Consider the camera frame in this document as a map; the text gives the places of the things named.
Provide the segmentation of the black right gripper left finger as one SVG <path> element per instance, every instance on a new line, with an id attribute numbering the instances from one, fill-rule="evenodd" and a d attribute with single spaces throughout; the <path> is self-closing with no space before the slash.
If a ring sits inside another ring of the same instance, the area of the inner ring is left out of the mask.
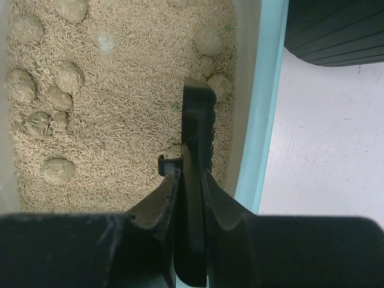
<path id="1" fill-rule="evenodd" d="M 179 173 L 123 213 L 1 217 L 2 287 L 175 287 Z"/>

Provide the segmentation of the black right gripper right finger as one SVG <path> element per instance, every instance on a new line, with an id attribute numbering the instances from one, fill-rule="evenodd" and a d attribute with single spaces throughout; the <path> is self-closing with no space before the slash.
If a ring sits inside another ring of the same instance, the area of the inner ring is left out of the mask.
<path id="1" fill-rule="evenodd" d="M 362 217 L 258 216 L 202 175 L 211 287 L 382 287 L 383 230 Z"/>

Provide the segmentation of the black slotted litter scoop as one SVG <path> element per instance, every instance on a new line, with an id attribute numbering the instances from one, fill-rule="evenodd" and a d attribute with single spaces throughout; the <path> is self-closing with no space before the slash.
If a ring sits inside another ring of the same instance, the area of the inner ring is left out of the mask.
<path id="1" fill-rule="evenodd" d="M 215 104 L 215 93 L 207 83 L 186 78 L 182 96 L 181 156 L 158 158 L 161 176 L 179 170 L 173 265 L 180 281 L 191 287 L 207 285 L 201 173 L 212 168 Z"/>

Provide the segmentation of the teal plastic litter box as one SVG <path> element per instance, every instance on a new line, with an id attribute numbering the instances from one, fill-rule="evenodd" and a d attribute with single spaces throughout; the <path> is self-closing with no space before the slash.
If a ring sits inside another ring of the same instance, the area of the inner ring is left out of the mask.
<path id="1" fill-rule="evenodd" d="M 16 191 L 16 177 L 12 147 L 8 141 L 8 101 L 3 77 L 6 71 L 5 40 L 7 37 L 8 1 L 1 1 L 1 214 L 17 212 L 20 200 Z M 239 164 L 238 179 L 235 186 L 235 199 L 253 213 L 259 213 L 263 183 L 268 161 L 268 149 L 271 141 L 274 113 L 277 102 L 278 83 L 282 64 L 283 42 L 286 31 L 289 1 L 261 1 L 260 20 L 251 24 L 251 5 L 240 4 L 240 14 L 245 16 L 246 23 L 241 36 L 243 40 L 251 40 L 252 30 L 258 28 L 257 48 L 245 44 L 245 52 L 249 58 L 242 65 L 251 64 L 245 69 L 245 76 L 253 72 L 252 91 L 245 142 Z"/>

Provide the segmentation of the black trash bin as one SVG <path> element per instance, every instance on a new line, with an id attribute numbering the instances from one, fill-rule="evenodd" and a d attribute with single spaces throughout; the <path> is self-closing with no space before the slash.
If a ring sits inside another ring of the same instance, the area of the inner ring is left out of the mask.
<path id="1" fill-rule="evenodd" d="M 290 1 L 284 46 L 323 67 L 383 62 L 383 1 Z"/>

